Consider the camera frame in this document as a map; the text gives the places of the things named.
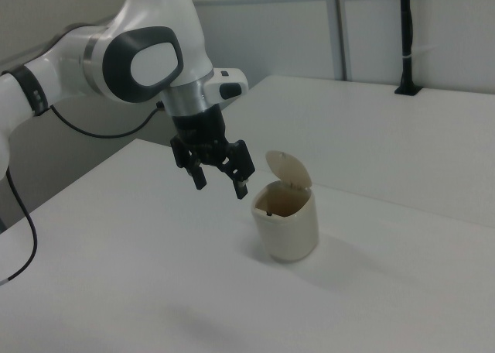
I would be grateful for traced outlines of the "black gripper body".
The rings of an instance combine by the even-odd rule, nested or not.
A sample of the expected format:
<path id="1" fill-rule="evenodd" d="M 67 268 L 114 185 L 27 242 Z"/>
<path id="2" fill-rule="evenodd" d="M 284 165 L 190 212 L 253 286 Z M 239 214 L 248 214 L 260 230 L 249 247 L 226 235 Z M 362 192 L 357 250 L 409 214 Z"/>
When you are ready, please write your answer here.
<path id="1" fill-rule="evenodd" d="M 172 116 L 176 135 L 171 147 L 177 164 L 222 164 L 227 158 L 229 142 L 225 137 L 225 122 L 219 105 L 190 116 Z"/>

